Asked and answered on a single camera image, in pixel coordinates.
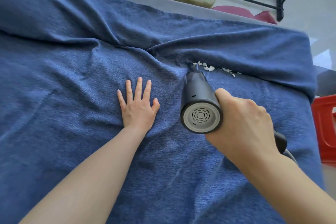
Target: right hand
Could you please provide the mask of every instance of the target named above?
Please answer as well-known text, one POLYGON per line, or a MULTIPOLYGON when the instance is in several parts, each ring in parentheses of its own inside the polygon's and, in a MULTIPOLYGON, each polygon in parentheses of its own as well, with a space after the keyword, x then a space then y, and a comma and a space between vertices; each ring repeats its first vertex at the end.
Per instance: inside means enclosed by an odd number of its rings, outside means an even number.
POLYGON ((279 155, 271 116, 250 99, 233 97, 219 88, 216 97, 223 111, 220 128, 206 139, 240 170, 249 168, 263 157, 279 155))

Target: pink object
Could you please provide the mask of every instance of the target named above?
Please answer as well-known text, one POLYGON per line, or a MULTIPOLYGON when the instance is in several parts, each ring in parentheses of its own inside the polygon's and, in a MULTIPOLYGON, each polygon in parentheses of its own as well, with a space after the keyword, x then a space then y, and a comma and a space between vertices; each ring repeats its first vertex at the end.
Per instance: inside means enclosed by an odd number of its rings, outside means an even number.
POLYGON ((257 15, 251 14, 251 12, 245 8, 237 7, 237 6, 231 6, 231 5, 220 5, 213 7, 212 10, 217 10, 229 14, 236 14, 239 16, 252 18, 258 21, 268 22, 272 24, 277 24, 273 16, 271 16, 269 11, 263 11, 257 15))

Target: hand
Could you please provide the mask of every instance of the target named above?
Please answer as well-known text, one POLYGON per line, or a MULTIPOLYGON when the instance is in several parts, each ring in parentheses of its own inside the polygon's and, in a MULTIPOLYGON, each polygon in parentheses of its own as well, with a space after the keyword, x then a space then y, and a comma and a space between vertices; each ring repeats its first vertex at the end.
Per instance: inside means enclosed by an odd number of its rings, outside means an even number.
POLYGON ((132 126, 134 128, 140 129, 147 133, 155 120, 155 116, 160 108, 158 99, 153 100, 153 106, 149 102, 149 97, 151 95, 152 82, 147 81, 146 88, 142 94, 142 78, 138 78, 138 82, 135 89, 135 95, 133 99, 133 92, 131 88, 131 81, 126 81, 126 94, 127 94, 127 104, 118 90, 118 99, 121 107, 121 114, 123 116, 124 128, 132 126))
POLYGON ((233 97, 219 88, 216 97, 223 111, 221 127, 206 139, 240 170, 249 168, 265 156, 280 153, 274 139, 271 116, 250 99, 233 97))

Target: blue towel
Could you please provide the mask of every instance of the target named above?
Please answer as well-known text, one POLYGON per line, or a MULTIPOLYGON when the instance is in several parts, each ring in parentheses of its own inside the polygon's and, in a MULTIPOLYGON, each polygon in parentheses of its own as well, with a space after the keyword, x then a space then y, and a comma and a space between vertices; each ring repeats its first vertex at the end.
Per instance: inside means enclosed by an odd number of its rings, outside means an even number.
POLYGON ((153 82, 160 111, 107 223, 284 223, 239 170, 179 120, 186 61, 253 99, 323 187, 308 37, 126 0, 0 0, 0 222, 19 222, 123 128, 117 89, 153 82))

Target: left hand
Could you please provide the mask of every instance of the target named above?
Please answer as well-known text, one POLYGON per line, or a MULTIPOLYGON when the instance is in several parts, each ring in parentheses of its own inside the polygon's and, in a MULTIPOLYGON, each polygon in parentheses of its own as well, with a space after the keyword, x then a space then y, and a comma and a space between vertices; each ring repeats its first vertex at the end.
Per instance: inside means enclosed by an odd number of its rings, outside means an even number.
POLYGON ((151 95, 152 82, 147 81, 146 88, 142 95, 142 78, 138 78, 138 82, 135 89, 134 99, 133 92, 131 88, 131 81, 126 81, 126 94, 127 94, 127 104, 118 90, 118 99, 121 107, 121 114, 123 116, 124 128, 132 126, 134 128, 140 129, 147 133, 155 120, 155 116, 160 108, 158 99, 153 100, 153 106, 149 102, 149 97, 151 95))

